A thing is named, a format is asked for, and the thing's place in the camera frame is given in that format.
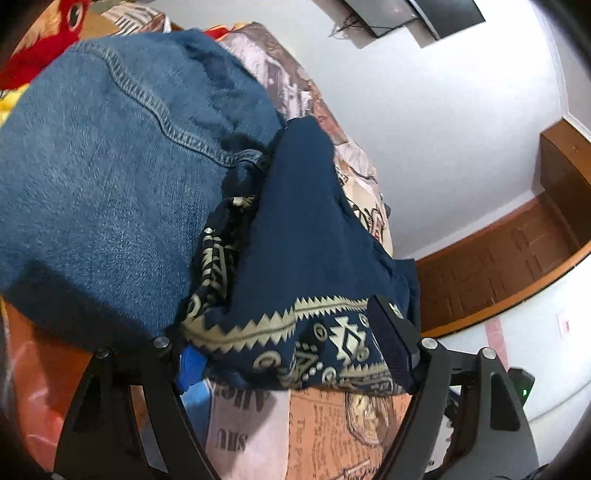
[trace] red stuffed toy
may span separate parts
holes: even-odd
[[[90,0],[54,0],[33,23],[0,71],[0,90],[29,83],[78,41]]]

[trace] navy blue cloth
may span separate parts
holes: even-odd
[[[198,30],[76,44],[0,129],[0,292],[85,349],[164,333],[207,217],[260,191],[283,125]]]
[[[367,302],[383,295],[418,327],[414,262],[392,259],[362,227],[333,154],[314,118],[290,121],[260,197],[228,199],[212,215],[183,322],[209,357],[206,375],[236,387],[400,392]]]

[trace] denim jacket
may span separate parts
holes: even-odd
[[[258,193],[282,127],[200,31],[76,44],[0,129],[0,292],[85,349],[162,334],[208,216]]]

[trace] stitched seam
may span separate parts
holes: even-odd
[[[164,102],[154,92],[132,79],[130,72],[123,65],[123,61],[114,51],[90,43],[80,43],[70,51],[86,53],[102,59],[109,67],[111,76],[121,91],[152,113],[156,117],[162,133],[176,144],[201,153],[223,167],[235,167],[240,161],[248,161],[261,169],[253,158],[244,158],[245,155],[242,153],[230,155],[220,152],[197,135],[175,125],[170,119],[170,113]]]

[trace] black metal bracket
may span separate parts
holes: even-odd
[[[408,358],[397,372],[414,390],[395,442],[376,480],[521,479],[538,467],[517,392],[496,353],[448,351],[374,297],[371,314],[386,315]],[[215,480],[175,387],[180,341],[160,337],[137,355],[99,349],[76,391],[57,448],[55,470],[68,480]],[[148,414],[168,473],[150,467],[139,438],[130,385],[142,385]],[[449,387],[461,385],[457,427],[443,465],[427,474]]]

